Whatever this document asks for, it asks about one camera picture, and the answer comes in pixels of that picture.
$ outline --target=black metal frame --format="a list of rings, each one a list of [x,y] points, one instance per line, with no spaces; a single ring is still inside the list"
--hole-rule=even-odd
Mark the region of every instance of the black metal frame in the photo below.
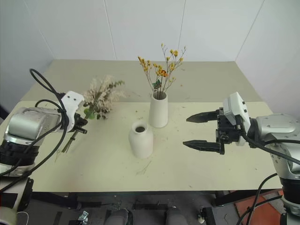
[[[33,192],[32,199],[55,204],[70,210],[80,210],[83,208],[100,208],[101,202],[79,202],[77,193],[69,193],[68,197],[63,197],[50,192]]]
[[[264,189],[261,190],[260,195],[266,195],[272,192],[280,191],[281,189]],[[216,198],[213,201],[214,206],[223,206],[231,203],[238,203],[243,200],[249,199],[255,196],[257,190],[239,190],[231,192],[227,195],[223,195],[222,192],[218,191],[216,193]]]
[[[266,195],[280,189],[263,189],[261,195]],[[55,204],[72,210],[79,210],[82,208],[100,208],[101,202],[80,202],[77,200],[80,196],[96,196],[96,195],[167,195],[167,194],[183,194],[183,193],[199,193],[199,194],[215,194],[213,199],[213,206],[223,206],[231,203],[237,203],[256,195],[257,190],[238,190],[227,195],[223,191],[142,191],[142,192],[84,192],[84,193],[68,193],[68,197],[63,197],[50,192],[33,192],[31,198],[43,201],[46,203]],[[150,208],[150,205],[135,204],[136,207]]]

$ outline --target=green leaf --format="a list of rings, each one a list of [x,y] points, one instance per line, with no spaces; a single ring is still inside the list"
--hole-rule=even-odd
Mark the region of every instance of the green leaf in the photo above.
[[[90,109],[85,109],[83,112],[85,115],[88,116],[88,119],[92,120],[95,118],[95,114],[93,112],[91,113]]]
[[[83,112],[84,114],[88,115],[90,113],[90,109],[86,108]]]
[[[89,116],[89,119],[93,120],[94,118],[95,118],[95,114],[91,113],[90,116]]]
[[[161,82],[160,80],[157,80],[155,83],[152,84],[153,85],[153,88],[155,90],[159,89],[161,87]]]

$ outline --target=table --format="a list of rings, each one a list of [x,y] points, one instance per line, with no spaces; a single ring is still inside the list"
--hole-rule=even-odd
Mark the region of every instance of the table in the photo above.
[[[22,101],[20,107],[33,107]],[[251,117],[268,115],[264,102],[247,102]],[[225,147],[225,155],[190,149],[182,141],[215,141],[216,121],[196,124],[185,119],[199,112],[213,111],[222,103],[169,103],[169,122],[152,128],[154,152],[148,159],[133,156],[128,132],[136,120],[148,120],[149,103],[116,103],[107,120],[91,120],[86,135],[78,135],[67,154],[53,156],[30,177],[36,192],[126,192],[205,191],[257,189],[275,172],[270,155],[260,149],[235,144]],[[4,133],[9,117],[0,126]],[[56,145],[61,134],[49,135],[39,149],[36,162]],[[281,188],[279,178],[264,188]]]
[[[147,121],[149,111],[150,91],[137,61],[54,60],[44,73],[57,91],[79,93],[89,88],[93,77],[104,75],[124,80],[127,98],[116,104],[108,120],[90,121],[86,126],[88,135],[78,135],[67,154],[57,159],[53,156],[31,175],[35,180],[33,198],[60,203],[65,199],[39,193],[249,190],[217,198],[217,205],[222,205],[230,202],[228,198],[252,195],[251,190],[274,173],[270,155],[247,145],[227,145],[223,156],[182,145],[182,141],[192,139],[215,141],[215,121],[194,124],[185,119],[218,109],[233,92],[238,91],[247,102],[251,117],[272,113],[235,62],[185,62],[176,71],[177,80],[168,91],[169,123],[153,129],[154,153],[148,159],[135,158],[128,143],[131,124]],[[21,106],[33,107],[42,98],[56,100],[36,83],[13,113]],[[0,138],[8,119],[0,126]],[[36,162],[59,138],[60,134],[55,133],[45,139]],[[264,188],[281,188],[279,179],[271,179]],[[64,205],[76,209],[78,202],[68,199]]]

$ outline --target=dried flower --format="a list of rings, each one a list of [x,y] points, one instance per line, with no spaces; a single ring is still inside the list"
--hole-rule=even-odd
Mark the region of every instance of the dried flower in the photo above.
[[[155,74],[156,74],[156,79],[154,80],[154,82],[151,79],[150,76],[150,71],[152,69],[151,67],[151,63],[150,61],[146,61],[142,58],[140,58],[138,56],[138,59],[140,61],[140,64],[144,70],[144,73],[147,77],[148,83],[151,86],[151,89],[153,92],[158,91],[158,99],[161,99],[162,95],[161,93],[166,92],[168,90],[168,88],[171,86],[171,84],[176,80],[175,77],[173,77],[172,79],[170,79],[172,72],[177,69],[179,66],[182,65],[182,61],[183,61],[183,55],[186,51],[186,47],[184,46],[184,50],[181,50],[182,54],[180,57],[177,58],[178,54],[178,50],[170,50],[170,54],[169,56],[166,56],[166,51],[167,48],[165,47],[165,45],[162,43],[161,44],[162,47],[162,51],[165,57],[165,61],[166,61],[166,67],[165,69],[163,69],[163,67],[161,65],[158,65],[156,63],[153,63],[153,67],[155,70]]]
[[[86,119],[95,118],[95,114],[97,119],[100,119],[100,117],[105,119],[104,114],[112,110],[113,102],[118,101],[120,97],[125,97],[121,90],[115,89],[122,84],[124,84],[124,81],[114,82],[112,76],[106,76],[97,86],[97,79],[93,79],[90,89],[83,93],[84,106],[89,106],[84,110]]]

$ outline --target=floor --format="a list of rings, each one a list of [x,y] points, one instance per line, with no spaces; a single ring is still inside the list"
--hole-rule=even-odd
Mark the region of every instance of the floor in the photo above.
[[[266,199],[273,198],[278,195],[282,195],[282,191],[273,192],[268,195],[262,195],[258,199],[258,203]],[[251,207],[253,204],[254,197],[244,200],[242,202],[236,203],[238,212],[243,214],[248,207]],[[280,225],[280,215],[285,212],[283,207],[283,202],[281,199],[274,200],[269,204],[262,205],[255,209],[253,216],[251,217],[251,225]],[[243,220],[243,224],[247,222],[247,216]]]
[[[189,225],[199,225],[197,214],[201,206],[211,207],[214,195],[201,195],[199,193],[184,193],[174,195],[98,195],[79,197],[80,201],[101,201],[101,208],[86,208],[89,213],[89,225],[103,225],[109,212],[121,208],[127,208],[134,215],[135,225],[164,225],[165,207],[176,206],[186,217]],[[157,205],[159,210],[142,209],[143,204]],[[83,210],[68,210],[36,200],[31,200],[28,208],[29,225],[68,225],[69,220],[78,219]],[[238,220],[238,214],[233,204],[213,208],[217,225],[233,225]],[[26,225],[26,215],[18,214],[18,225]]]

